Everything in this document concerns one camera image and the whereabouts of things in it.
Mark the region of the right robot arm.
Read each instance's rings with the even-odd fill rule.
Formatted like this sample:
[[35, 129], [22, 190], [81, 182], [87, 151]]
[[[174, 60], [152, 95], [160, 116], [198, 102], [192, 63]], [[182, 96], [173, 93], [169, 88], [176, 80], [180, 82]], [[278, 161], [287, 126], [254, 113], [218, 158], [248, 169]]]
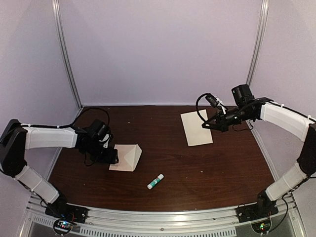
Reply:
[[298, 156], [287, 172], [258, 195], [253, 214], [263, 218], [272, 210], [272, 202], [297, 189], [315, 174], [316, 120], [267, 97], [255, 98], [247, 84], [234, 87], [232, 94], [236, 104], [233, 108], [225, 106], [211, 93], [202, 94], [196, 100], [197, 107], [199, 101], [205, 98], [213, 108], [218, 109], [209, 119], [200, 116], [202, 128], [226, 132], [244, 121], [264, 121], [281, 132], [279, 140], [266, 139], [270, 143], [266, 147], [267, 155], [274, 157], [280, 151], [292, 158]]

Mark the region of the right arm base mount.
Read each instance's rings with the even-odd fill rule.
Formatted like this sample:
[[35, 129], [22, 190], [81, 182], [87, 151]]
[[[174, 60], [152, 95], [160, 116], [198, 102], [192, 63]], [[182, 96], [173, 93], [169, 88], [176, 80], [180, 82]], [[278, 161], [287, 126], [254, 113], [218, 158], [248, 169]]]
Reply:
[[258, 195], [257, 202], [254, 204], [240, 204], [236, 209], [238, 221], [240, 223], [268, 218], [278, 214], [276, 201], [271, 201], [267, 196]]

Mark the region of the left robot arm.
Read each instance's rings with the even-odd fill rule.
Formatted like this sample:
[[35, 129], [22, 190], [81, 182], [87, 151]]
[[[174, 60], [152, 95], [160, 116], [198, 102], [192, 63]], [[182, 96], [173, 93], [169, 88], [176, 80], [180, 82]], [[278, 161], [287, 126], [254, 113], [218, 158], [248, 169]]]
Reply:
[[63, 194], [30, 167], [26, 153], [39, 149], [77, 149], [91, 157], [92, 163], [117, 164], [118, 152], [109, 146], [110, 128], [102, 121], [79, 128], [74, 125], [35, 125], [17, 119], [8, 122], [0, 137], [0, 166], [6, 176], [16, 179], [31, 192], [39, 195], [60, 219], [71, 215], [71, 208]]

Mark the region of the cream letter paper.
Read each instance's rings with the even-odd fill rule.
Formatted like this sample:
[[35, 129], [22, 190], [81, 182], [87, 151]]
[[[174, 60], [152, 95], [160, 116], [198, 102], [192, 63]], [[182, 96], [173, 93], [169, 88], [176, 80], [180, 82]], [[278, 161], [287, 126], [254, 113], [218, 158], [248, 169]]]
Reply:
[[180, 117], [189, 147], [213, 143], [211, 131], [202, 127], [204, 121], [197, 111], [183, 113]]

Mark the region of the beige envelope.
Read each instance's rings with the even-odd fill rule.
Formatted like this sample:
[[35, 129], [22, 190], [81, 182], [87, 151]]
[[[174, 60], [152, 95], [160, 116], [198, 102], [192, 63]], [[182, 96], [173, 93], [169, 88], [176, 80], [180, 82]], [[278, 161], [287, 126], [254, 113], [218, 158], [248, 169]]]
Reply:
[[109, 170], [133, 172], [138, 164], [142, 149], [138, 144], [134, 145], [115, 145], [118, 151], [118, 163], [111, 164]]

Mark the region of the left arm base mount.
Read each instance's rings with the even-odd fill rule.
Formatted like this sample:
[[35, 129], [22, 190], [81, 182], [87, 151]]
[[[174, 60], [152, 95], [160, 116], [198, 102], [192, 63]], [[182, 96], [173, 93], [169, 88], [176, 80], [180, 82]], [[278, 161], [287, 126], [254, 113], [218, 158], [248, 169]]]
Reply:
[[72, 223], [84, 224], [86, 221], [88, 209], [85, 207], [68, 204], [67, 198], [59, 194], [57, 200], [49, 203], [44, 200], [46, 205], [45, 214]]

